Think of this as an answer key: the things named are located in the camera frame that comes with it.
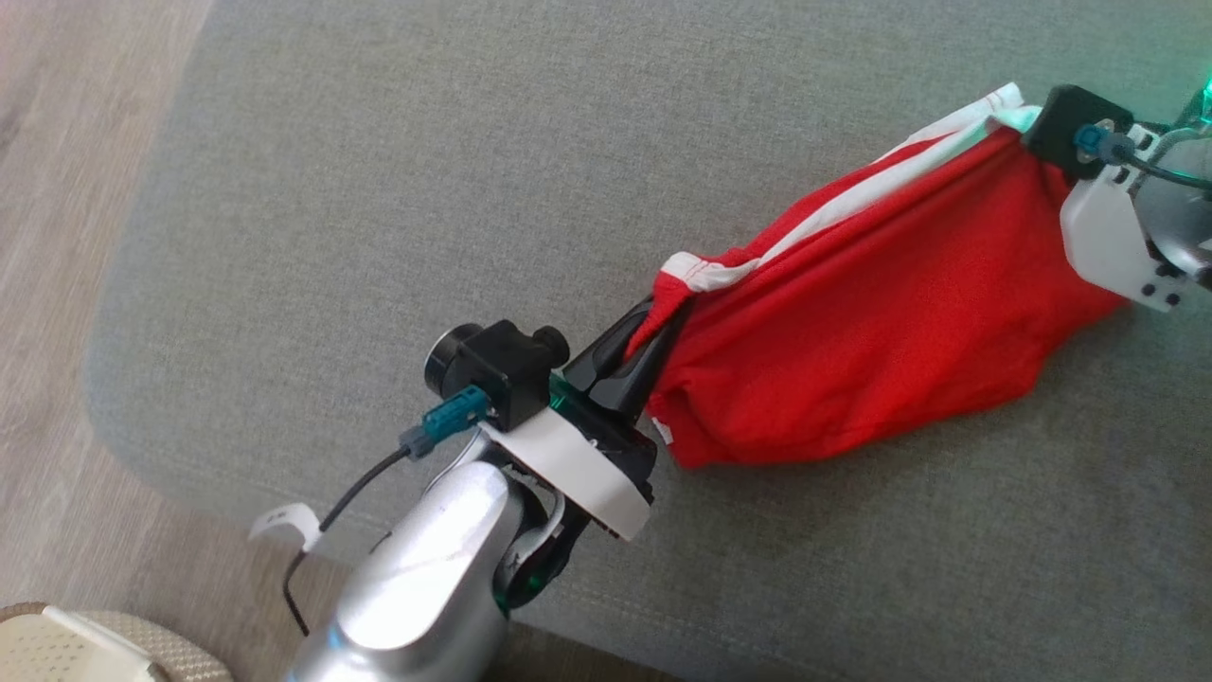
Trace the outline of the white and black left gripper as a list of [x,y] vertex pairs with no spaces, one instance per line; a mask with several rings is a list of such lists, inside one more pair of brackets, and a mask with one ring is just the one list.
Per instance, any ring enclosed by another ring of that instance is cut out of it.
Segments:
[[[673,315],[631,350],[652,306],[652,300],[640,300],[572,359],[567,383],[551,376],[550,405],[528,422],[509,431],[480,424],[530,475],[625,541],[651,517],[657,446],[623,419],[640,418],[687,319]],[[581,394],[590,391],[595,405]]]

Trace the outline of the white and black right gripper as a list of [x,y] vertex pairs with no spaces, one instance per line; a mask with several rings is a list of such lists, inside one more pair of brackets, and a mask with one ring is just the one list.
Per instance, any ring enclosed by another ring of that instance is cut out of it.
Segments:
[[1067,259],[1088,283],[1168,313],[1210,290],[1210,199],[1147,180],[1134,204],[1113,180],[1082,180],[1060,207]]

